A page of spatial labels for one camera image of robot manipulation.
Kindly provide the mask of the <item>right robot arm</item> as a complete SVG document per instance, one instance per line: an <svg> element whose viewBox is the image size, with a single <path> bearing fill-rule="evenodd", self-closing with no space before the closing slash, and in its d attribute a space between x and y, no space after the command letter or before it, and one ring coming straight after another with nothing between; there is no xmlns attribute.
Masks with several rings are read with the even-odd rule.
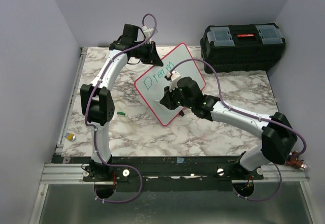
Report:
<svg viewBox="0 0 325 224"><path fill-rule="evenodd" d="M287 162L297 136L284 114L258 114L225 106L220 98L203 94L190 77L172 75L166 79L170 84L164 88L164 96L159 102L167 109L184 107L198 118L235 126L261 140L260 146L240 155L233 168L237 178L247 178L264 164L284 165Z"/></svg>

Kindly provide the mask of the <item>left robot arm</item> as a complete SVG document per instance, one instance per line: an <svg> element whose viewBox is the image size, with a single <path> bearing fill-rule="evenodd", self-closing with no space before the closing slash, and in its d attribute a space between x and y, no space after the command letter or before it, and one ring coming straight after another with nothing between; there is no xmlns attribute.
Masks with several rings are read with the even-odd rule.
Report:
<svg viewBox="0 0 325 224"><path fill-rule="evenodd" d="M131 58L139 59L143 64L163 66L151 39L155 33L155 27L125 24L122 35L110 44L108 58L98 75L80 88L82 113L93 140L88 172L102 181L109 180L113 173L109 147L109 123L115 111L112 87Z"/></svg>

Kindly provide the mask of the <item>black toolbox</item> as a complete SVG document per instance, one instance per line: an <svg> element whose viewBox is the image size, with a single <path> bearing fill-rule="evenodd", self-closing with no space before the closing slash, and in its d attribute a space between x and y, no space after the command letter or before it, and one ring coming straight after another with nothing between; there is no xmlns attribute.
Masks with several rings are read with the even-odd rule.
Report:
<svg viewBox="0 0 325 224"><path fill-rule="evenodd" d="M267 71L282 57L286 41L275 23L210 25L200 39L207 74Z"/></svg>

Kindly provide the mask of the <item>yellow grey small object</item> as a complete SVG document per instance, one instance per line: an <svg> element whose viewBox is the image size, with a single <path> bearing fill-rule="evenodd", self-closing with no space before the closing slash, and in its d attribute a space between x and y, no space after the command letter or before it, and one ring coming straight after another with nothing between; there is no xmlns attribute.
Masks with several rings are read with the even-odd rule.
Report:
<svg viewBox="0 0 325 224"><path fill-rule="evenodd" d="M76 136L72 133L66 133L65 138L71 142L74 142L76 140Z"/></svg>

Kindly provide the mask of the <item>copper pipe fitting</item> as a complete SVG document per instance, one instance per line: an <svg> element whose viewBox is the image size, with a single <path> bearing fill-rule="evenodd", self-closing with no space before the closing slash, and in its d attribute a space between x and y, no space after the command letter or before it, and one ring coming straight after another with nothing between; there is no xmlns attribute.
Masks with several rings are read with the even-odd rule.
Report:
<svg viewBox="0 0 325 224"><path fill-rule="evenodd" d="M298 153L297 151L291 152L289 154L289 157L287 158L285 165L306 172L308 170L308 166L302 160L299 160L297 156L293 156L294 154L297 153Z"/></svg>

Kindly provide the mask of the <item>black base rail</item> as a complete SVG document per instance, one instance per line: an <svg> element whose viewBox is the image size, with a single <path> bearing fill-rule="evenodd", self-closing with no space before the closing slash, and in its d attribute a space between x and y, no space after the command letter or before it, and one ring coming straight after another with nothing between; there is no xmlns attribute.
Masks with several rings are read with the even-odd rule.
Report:
<svg viewBox="0 0 325 224"><path fill-rule="evenodd" d="M68 184L92 184L97 191L231 191L233 181L249 184L263 179L263 171L242 170L238 156L114 156L110 166L89 157L54 155L50 166Z"/></svg>

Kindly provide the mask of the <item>aluminium frame rail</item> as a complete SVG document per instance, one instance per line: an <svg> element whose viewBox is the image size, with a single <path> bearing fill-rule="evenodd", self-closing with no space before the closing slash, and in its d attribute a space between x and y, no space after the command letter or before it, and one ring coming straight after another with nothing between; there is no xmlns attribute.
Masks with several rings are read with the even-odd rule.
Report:
<svg viewBox="0 0 325 224"><path fill-rule="evenodd" d="M85 59L86 59L87 50L88 50L87 47L82 47L81 48L81 54L80 54L80 58L79 58L79 63L78 63L76 75L75 75L75 78L74 78L74 81L73 81L73 86L72 86L70 98L68 100L66 113L65 113L65 116L64 116L64 120L63 120L63 123L62 123L62 127L61 127L61 130L60 130L58 141L57 141L56 147L55 147L55 154L61 154L62 150L63 150L64 139L65 139L64 136L66 134L66 129L69 126L71 110L73 109L73 104L74 104L74 101L75 101L75 95L76 95L76 91L78 89L78 84L79 84L79 81L80 81L80 78L81 78L81 73L82 73L83 65L84 65L84 62L85 62Z"/></svg>

